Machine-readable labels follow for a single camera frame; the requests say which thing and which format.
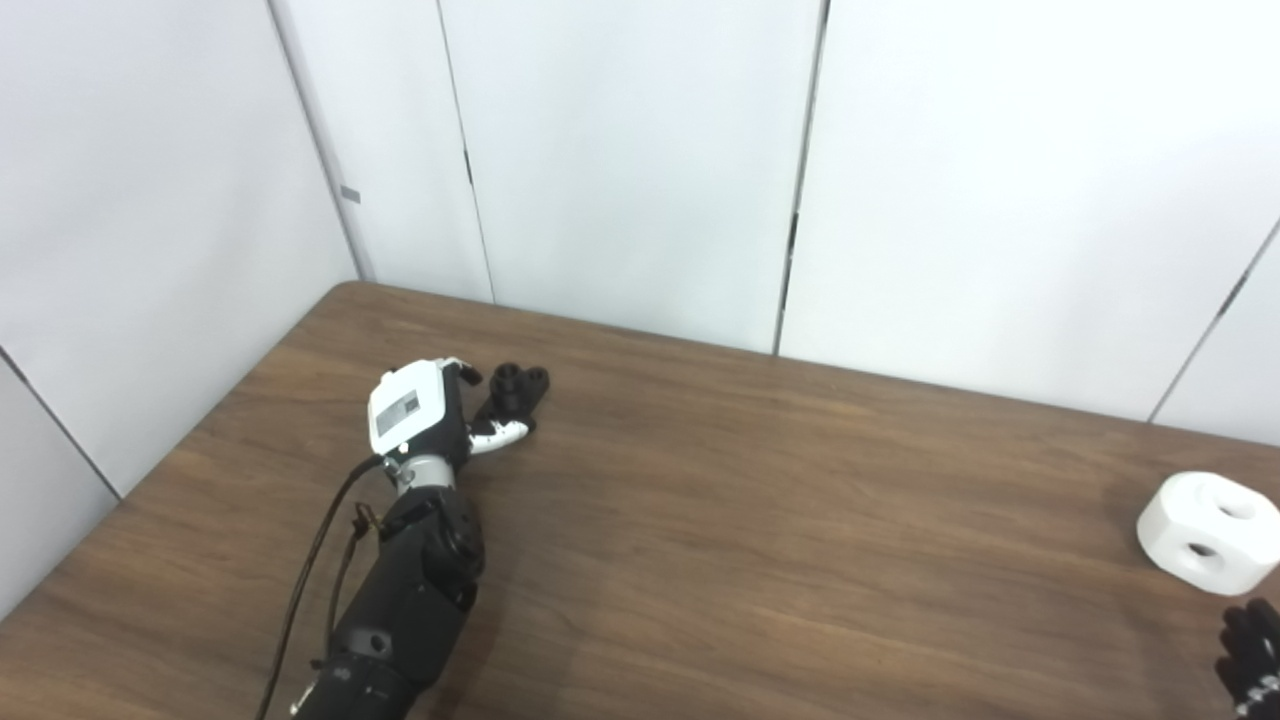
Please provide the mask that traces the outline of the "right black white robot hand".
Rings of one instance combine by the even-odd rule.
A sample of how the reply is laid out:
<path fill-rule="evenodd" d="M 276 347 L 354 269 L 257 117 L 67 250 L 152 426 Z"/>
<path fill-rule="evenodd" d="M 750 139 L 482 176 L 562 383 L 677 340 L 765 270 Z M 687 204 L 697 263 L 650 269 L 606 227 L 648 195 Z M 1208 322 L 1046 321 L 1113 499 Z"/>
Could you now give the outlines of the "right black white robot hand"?
<path fill-rule="evenodd" d="M 1279 717 L 1279 614 L 1266 598 L 1252 598 L 1222 612 L 1224 655 L 1213 665 L 1234 717 Z"/>

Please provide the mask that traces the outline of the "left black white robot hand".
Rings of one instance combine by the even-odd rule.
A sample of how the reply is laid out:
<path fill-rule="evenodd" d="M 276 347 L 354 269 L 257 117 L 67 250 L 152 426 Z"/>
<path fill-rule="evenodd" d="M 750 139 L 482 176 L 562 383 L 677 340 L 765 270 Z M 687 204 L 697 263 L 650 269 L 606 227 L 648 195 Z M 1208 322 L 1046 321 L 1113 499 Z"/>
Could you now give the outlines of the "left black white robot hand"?
<path fill-rule="evenodd" d="M 549 388 L 543 366 L 504 363 L 486 377 L 458 357 L 421 359 L 385 373 L 370 393 L 370 445 L 399 474 L 420 457 L 457 471 L 532 433 Z"/>

